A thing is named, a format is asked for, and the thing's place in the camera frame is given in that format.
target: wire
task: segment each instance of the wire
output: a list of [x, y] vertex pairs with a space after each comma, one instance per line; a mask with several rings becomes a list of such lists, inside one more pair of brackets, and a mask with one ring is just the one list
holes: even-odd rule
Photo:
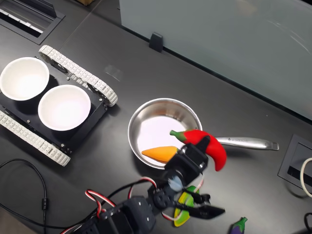
[[70, 228], [64, 230], [63, 232], [61, 232], [61, 234], [65, 234], [65, 233], [67, 233], [68, 231], [70, 231], [70, 230], [72, 230], [72, 229], [74, 229], [75, 227], [78, 227], [78, 226], [79, 226], [79, 224], [77, 224], [77, 225], [75, 225], [75, 226], [73, 226], [73, 227], [70, 227]]
[[178, 219], [181, 218], [182, 216], [182, 211], [180, 211], [180, 214], [176, 217], [176, 218], [172, 218], [170, 217], [169, 215], [165, 214], [164, 212], [161, 212], [162, 216], [166, 219], [166, 220], [169, 220], [169, 221], [177, 221]]
[[115, 206], [116, 206], [116, 204], [113, 203], [110, 199], [108, 199], [107, 197], [103, 196], [102, 194], [99, 194], [99, 193], [97, 193], [97, 192], [94, 192], [93, 190], [88, 189], [88, 190], [86, 191], [86, 193], [89, 193], [89, 194], [93, 194], [93, 195], [95, 195], [95, 196], [98, 196], [99, 198], [103, 199], [103, 200], [106, 201], [108, 204], [110, 204], [112, 207], [115, 207]]
[[[47, 201], [48, 201], [48, 198], [47, 198], [47, 190], [46, 190], [45, 182], [44, 182], [44, 180], [43, 180], [42, 175], [40, 174], [40, 172], [37, 170], [37, 168], [36, 168], [32, 163], [30, 163], [29, 161], [24, 160], [24, 159], [15, 158], [15, 159], [11, 159], [11, 160], [6, 161], [5, 163], [1, 164], [1, 165], [0, 165], [0, 168], [2, 168], [3, 166], [7, 165], [8, 163], [14, 162], [14, 161], [21, 161], [21, 162], [26, 163], [28, 166], [30, 166], [30, 167], [37, 173], [37, 175], [39, 176], [39, 178], [40, 178], [40, 180], [41, 180], [41, 182], [42, 182], [42, 185], [43, 185], [43, 193], [44, 193], [44, 198], [43, 198], [43, 199], [44, 199], [45, 202], [47, 202]], [[26, 221], [28, 221], [28, 222], [31, 222], [31, 223], [33, 223], [33, 224], [36, 224], [36, 225], [39, 225], [39, 226], [44, 227], [43, 231], [44, 231], [44, 233], [46, 233], [46, 227], [47, 227], [47, 226], [46, 226], [46, 210], [47, 210], [47, 203], [45, 203], [45, 205], [42, 207], [42, 208], [43, 208], [43, 224], [37, 223], [37, 222], [35, 222], [35, 221], [33, 221], [33, 220], [29, 219], [29, 218], [26, 218], [26, 217], [24, 217], [24, 216], [22, 216], [22, 215], [20, 215], [20, 214], [18, 214], [18, 213], [16, 213], [16, 212], [10, 210], [9, 208], [5, 207], [5, 206], [2, 205], [1, 203], [0, 203], [0, 207], [4, 208], [6, 211], [8, 211], [8, 212], [14, 214], [15, 216], [18, 216], [18, 217], [20, 217], [20, 218], [26, 220]]]
[[[0, 166], [0, 168], [1, 168], [2, 166], [4, 166], [5, 164], [7, 164], [7, 163], [9, 163], [9, 162], [11, 162], [11, 161], [14, 161], [14, 160], [15, 160], [15, 161], [23, 161], [23, 162], [28, 163], [28, 161], [26, 161], [26, 160], [24, 160], [24, 159], [18, 159], [18, 158], [16, 158], [16, 159], [12, 159], [12, 160], [10, 160], [10, 161], [5, 162], [4, 164], [2, 164], [2, 165]], [[115, 191], [113, 191], [109, 196], [107, 196], [107, 198], [110, 199], [111, 197], [113, 197], [114, 195], [118, 194], [118, 193], [121, 192], [122, 190], [125, 190], [125, 189], [127, 189], [127, 188], [130, 188], [131, 186], [134, 186], [134, 185], [136, 185], [136, 184], [141, 184], [141, 183], [145, 183], [145, 182], [147, 182], [147, 181], [141, 180], [141, 181], [132, 182], [132, 183], [130, 183], [130, 184], [126, 184], [126, 185], [120, 187], [119, 189], [116, 189]], [[0, 203], [0, 207], [2, 207], [3, 209], [5, 209], [7, 212], [10, 212], [10, 213], [14, 214], [15, 216], [20, 217], [20, 218], [26, 220], [27, 222], [30, 222], [30, 223], [35, 224], [35, 225], [37, 225], [37, 226], [45, 227], [45, 228], [51, 228], [51, 229], [62, 229], [62, 230], [64, 230], [64, 229], [69, 229], [69, 228], [72, 228], [72, 227], [81, 225], [82, 223], [84, 223], [85, 221], [87, 221], [88, 219], [90, 219], [90, 218], [93, 216], [93, 214], [97, 211], [97, 208], [94, 209], [94, 210], [93, 210], [91, 213], [89, 213], [84, 219], [82, 219], [81, 221], [77, 222], [77, 223], [74, 224], [74, 225], [67, 226], [67, 227], [59, 227], [59, 226], [45, 225], [45, 224], [41, 224], [41, 223], [38, 223], [38, 222], [36, 222], [36, 221], [33, 221], [33, 220], [31, 220], [31, 219], [29, 219], [29, 218], [27, 218], [27, 217], [24, 217], [24, 216], [22, 216], [22, 215], [20, 215], [20, 214], [18, 214], [18, 213], [16, 213], [16, 212], [14, 212], [14, 211], [12, 211], [11, 209], [7, 208], [6, 206], [2, 205], [1, 203]]]
[[[141, 177], [140, 180], [145, 180], [145, 181], [151, 182], [151, 183], [154, 185], [154, 187], [157, 189], [157, 184], [156, 184], [156, 182], [155, 182], [153, 179], [144, 176], [144, 177]], [[131, 186], [131, 188], [130, 188], [130, 190], [129, 190], [128, 199], [130, 199], [131, 196], [132, 196], [132, 190], [133, 190], [133, 186]]]
[[[205, 178], [205, 175], [204, 175], [204, 174], [201, 174], [201, 180], [200, 180], [199, 184], [197, 185], [197, 187], [195, 188], [194, 193], [196, 193], [196, 192], [201, 188], [201, 186], [203, 186], [203, 184], [204, 184], [204, 178]], [[181, 218], [181, 216], [182, 216], [182, 211], [180, 211], [179, 215], [178, 215], [176, 218], [173, 218], [173, 217], [171, 217], [171, 216], [165, 214], [164, 212], [161, 212], [161, 214], [162, 214], [162, 216], [163, 216], [165, 219], [167, 219], [167, 220], [169, 220], [169, 221], [177, 221], [177, 220], [179, 220], [179, 219]]]
[[100, 198], [102, 198], [104, 201], [106, 201], [108, 204], [110, 204], [112, 207], [115, 207], [115, 203], [113, 203], [110, 199], [108, 199], [107, 197], [103, 196], [102, 194], [99, 194], [97, 192], [94, 192], [93, 190], [88, 189], [85, 194], [87, 195], [87, 197], [89, 197], [91, 200], [95, 201], [97, 203], [97, 217], [99, 217], [101, 211], [102, 211], [102, 205], [101, 203], [95, 199], [95, 197], [93, 197], [91, 194], [96, 195]]
[[312, 157], [310, 157], [307, 160], [305, 160], [304, 163], [302, 164], [301, 172], [300, 172], [300, 182], [301, 182], [301, 186], [302, 186], [303, 191], [309, 197], [312, 197], [312, 194], [310, 194], [309, 191], [307, 190], [306, 185], [304, 184], [304, 180], [303, 180], [304, 169], [306, 168], [307, 163], [310, 162], [310, 161], [312, 161]]
[[200, 183], [197, 185], [196, 189], [194, 190], [194, 193], [196, 193], [196, 192], [201, 188], [201, 186], [203, 186], [203, 184], [204, 184], [204, 179], [205, 179], [205, 175], [204, 175], [204, 174], [201, 174], [201, 181], [200, 181]]
[[309, 234], [312, 234], [312, 229], [310, 228], [308, 224], [308, 216], [312, 215], [312, 213], [306, 213], [304, 215], [304, 225], [306, 225], [306, 228], [308, 229]]

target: black countertop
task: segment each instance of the black countertop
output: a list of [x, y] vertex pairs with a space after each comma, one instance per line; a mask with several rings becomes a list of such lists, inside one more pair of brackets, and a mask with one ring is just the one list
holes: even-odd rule
[[[94, 189], [108, 195], [141, 176], [159, 171], [139, 161], [128, 143], [127, 128], [134, 111], [154, 98], [174, 98], [188, 104], [198, 115], [203, 129], [216, 137], [243, 136], [276, 141], [280, 150], [255, 151], [227, 147], [228, 162], [221, 172], [213, 161], [205, 171], [201, 191], [226, 213], [213, 220], [191, 219], [181, 228], [157, 217], [153, 233], [227, 233], [230, 224], [245, 216], [247, 234], [303, 234], [303, 215], [312, 211], [312, 199], [300, 199], [304, 192], [278, 177], [278, 171], [293, 134], [312, 141], [312, 126], [241, 91], [206, 72], [148, 44], [109, 23], [102, 14], [105, 1], [95, 2], [90, 13], [79, 4], [55, 1], [65, 6], [59, 28], [42, 43], [59, 49], [71, 60], [108, 83], [119, 97], [71, 162], [62, 168], [34, 152], [27, 143], [0, 127], [1, 160], [24, 158], [34, 163], [47, 183], [49, 225], [70, 225], [84, 218], [95, 204], [84, 191]], [[19, 57], [38, 55], [38, 46], [0, 26], [0, 70]], [[105, 73], [119, 70], [118, 80]], [[27, 167], [16, 164], [0, 171], [0, 202], [41, 222], [42, 188]], [[146, 195], [147, 185], [135, 194]], [[126, 198], [117, 195], [115, 202]], [[37, 232], [42, 228], [25, 223]]]

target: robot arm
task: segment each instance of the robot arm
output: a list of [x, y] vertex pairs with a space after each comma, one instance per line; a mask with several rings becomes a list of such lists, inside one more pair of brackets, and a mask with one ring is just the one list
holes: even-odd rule
[[[148, 197], [132, 197], [85, 222], [75, 234], [148, 234], [156, 224], [156, 215], [169, 207], [188, 211], [190, 216], [211, 219], [225, 212], [210, 205], [210, 195], [188, 192], [186, 185], [196, 179], [208, 165], [205, 150], [210, 137], [205, 136], [196, 146], [187, 144], [166, 164], [165, 181], [159, 188], [151, 187]], [[189, 207], [174, 200], [176, 194], [187, 192], [197, 207]]]

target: white wall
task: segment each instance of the white wall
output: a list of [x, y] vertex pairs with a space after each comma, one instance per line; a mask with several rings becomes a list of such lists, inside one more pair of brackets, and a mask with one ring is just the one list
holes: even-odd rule
[[300, 0], [120, 0], [122, 25], [312, 119], [312, 6]]

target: black cable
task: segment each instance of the black cable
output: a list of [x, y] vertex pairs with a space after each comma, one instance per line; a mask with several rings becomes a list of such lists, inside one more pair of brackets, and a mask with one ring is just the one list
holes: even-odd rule
[[306, 214], [304, 215], [303, 220], [304, 220], [304, 225], [306, 225], [306, 228], [308, 229], [309, 234], [312, 234], [312, 229], [310, 228], [310, 226], [309, 226], [309, 224], [308, 224], [308, 217], [309, 217], [310, 215], [312, 215], [312, 213], [306, 213]]
[[[43, 198], [43, 200], [42, 200], [43, 227], [44, 227], [44, 233], [46, 233], [46, 225], [45, 225], [45, 224], [46, 224], [46, 210], [47, 210], [47, 205], [43, 206], [43, 204], [47, 204], [48, 198], [47, 198], [46, 186], [45, 186], [44, 180], [43, 180], [43, 178], [42, 178], [42, 175], [40, 174], [40, 172], [37, 170], [37, 168], [36, 168], [33, 164], [31, 164], [31, 163], [30, 163], [29, 161], [27, 161], [27, 160], [20, 159], [20, 158], [15, 158], [15, 159], [11, 159], [11, 160], [9, 160], [9, 161], [6, 161], [5, 163], [3, 163], [3, 164], [0, 165], [0, 168], [3, 167], [3, 166], [5, 166], [5, 165], [7, 165], [8, 163], [14, 162], [14, 161], [21, 161], [21, 162], [26, 163], [28, 166], [30, 166], [30, 167], [37, 173], [37, 175], [39, 176], [40, 180], [42, 181], [43, 191], [44, 191], [44, 198]], [[36, 223], [36, 222], [34, 222], [34, 221], [32, 221], [32, 220], [30, 220], [30, 219], [28, 219], [28, 218], [26, 218], [26, 217], [24, 217], [24, 216], [18, 214], [18, 213], [16, 213], [16, 212], [10, 210], [9, 208], [7, 208], [7, 207], [5, 207], [4, 205], [2, 205], [1, 203], [0, 203], [0, 207], [4, 208], [6, 211], [8, 211], [8, 212], [10, 212], [10, 213], [12, 213], [12, 214], [14, 214], [14, 215], [20, 217], [20, 218], [23, 218], [23, 219], [25, 219], [25, 220], [27, 220], [27, 221], [29, 221], [29, 222], [32, 222], [32, 223]]]
[[[120, 187], [119, 189], [116, 189], [115, 191], [113, 191], [111, 194], [108, 195], [107, 198], [110, 199], [112, 196], [118, 194], [118, 193], [121, 192], [122, 190], [125, 190], [125, 189], [127, 189], [127, 188], [130, 188], [131, 186], [134, 186], [134, 185], [136, 185], [136, 184], [141, 184], [141, 183], [146, 183], [146, 182], [148, 182], [148, 181], [146, 181], [146, 180], [139, 180], [139, 181], [137, 181], [137, 182], [133, 182], [133, 183], [130, 183], [130, 184], [126, 184], [126, 185]], [[93, 214], [94, 214], [96, 211], [97, 211], [97, 208], [94, 209], [91, 213], [89, 213], [84, 219], [82, 219], [82, 220], [79, 221], [78, 223], [73, 224], [73, 225], [71, 225], [71, 226], [69, 226], [69, 227], [67, 227], [67, 228], [70, 228], [70, 227], [73, 227], [73, 226], [75, 226], [75, 225], [78, 225], [78, 224], [81, 224], [81, 223], [86, 222], [88, 219], [90, 219], [90, 218], [93, 216]]]
[[[15, 211], [12, 211], [11, 209], [7, 208], [6, 206], [2, 205], [0, 203], [0, 207], [2, 207], [3, 209], [5, 209], [6, 211], [12, 213], [13, 215], [19, 217], [19, 218], [22, 218], [32, 224], [35, 224], [37, 226], [40, 226], [40, 227], [44, 227], [44, 233], [46, 233], [46, 228], [51, 228], [51, 229], [68, 229], [70, 227], [73, 227], [75, 225], [78, 225], [78, 224], [81, 224], [81, 223], [84, 223], [85, 221], [87, 221], [88, 219], [90, 219], [92, 217], [92, 215], [97, 211], [97, 208], [94, 209], [89, 215], [87, 215], [87, 217], [85, 217], [84, 219], [82, 219], [81, 221], [79, 221], [78, 223], [76, 224], [73, 224], [73, 225], [70, 225], [68, 227], [59, 227], [59, 226], [50, 226], [50, 225], [46, 225], [46, 210], [47, 210], [47, 206], [48, 206], [48, 200], [47, 200], [47, 192], [46, 192], [46, 186], [45, 186], [45, 183], [44, 183], [44, 180], [42, 178], [42, 175], [40, 174], [40, 172], [37, 170], [37, 168], [32, 164], [30, 163], [29, 161], [27, 160], [24, 160], [24, 159], [20, 159], [20, 158], [15, 158], [15, 159], [12, 159], [12, 160], [9, 160], [5, 163], [3, 163], [2, 165], [0, 165], [0, 168], [3, 167], [4, 165], [10, 163], [10, 162], [13, 162], [13, 161], [21, 161], [21, 162], [24, 162], [26, 163], [27, 165], [29, 165], [32, 169], [35, 170], [35, 172], [38, 174], [38, 176], [40, 177], [41, 181], [42, 181], [42, 184], [43, 184], [43, 189], [44, 189], [44, 199], [42, 200], [42, 207], [44, 208], [43, 209], [43, 224], [41, 223], [38, 223], [36, 221], [33, 221], [25, 216], [22, 216], [21, 214], [18, 214], [16, 213]], [[134, 186], [136, 184], [141, 184], [141, 183], [145, 183], [147, 181], [144, 181], [144, 180], [139, 180], [137, 182], [133, 182], [133, 183], [130, 183], [130, 184], [127, 184], [127, 185], [124, 185], [122, 187], [120, 187], [119, 189], [115, 190], [114, 192], [112, 192], [107, 198], [111, 198], [112, 196], [116, 195], [117, 193], [121, 192], [122, 190], [124, 189], [127, 189], [127, 188], [130, 188], [131, 186]]]

